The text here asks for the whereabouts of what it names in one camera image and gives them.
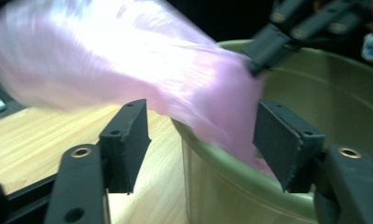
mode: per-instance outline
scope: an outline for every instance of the plastic bag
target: plastic bag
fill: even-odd
[[[265,169],[252,145],[263,80],[157,0],[21,0],[0,11],[0,82],[25,105],[147,99],[203,141]]]

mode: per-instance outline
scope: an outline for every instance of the pink plastic bag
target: pink plastic bag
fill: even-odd
[[[21,0],[0,11],[0,82],[19,102],[60,109],[126,104],[190,126],[258,169],[263,81],[159,0]]]

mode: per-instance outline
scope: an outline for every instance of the light wood tabletop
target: light wood tabletop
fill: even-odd
[[[119,111],[110,105],[69,113],[27,108],[0,119],[0,183],[14,192],[57,172],[64,151],[95,144]],[[187,224],[181,138],[169,118],[148,111],[152,142],[134,193],[110,194],[112,223]]]

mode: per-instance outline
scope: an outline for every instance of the bucket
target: bucket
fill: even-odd
[[[248,40],[221,42],[239,51]],[[317,49],[301,49],[272,69],[264,99],[286,105],[325,133],[325,146],[347,144],[373,158],[373,68]],[[317,223],[312,193],[283,193],[277,180],[225,150],[182,136],[186,208],[192,224]]]

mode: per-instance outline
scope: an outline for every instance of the wood grain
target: wood grain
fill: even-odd
[[[62,113],[27,108],[0,119],[0,183],[7,193],[57,172],[63,152],[98,141],[120,106]],[[134,193],[110,194],[112,223],[187,224],[181,138],[167,117],[148,111],[152,143]]]

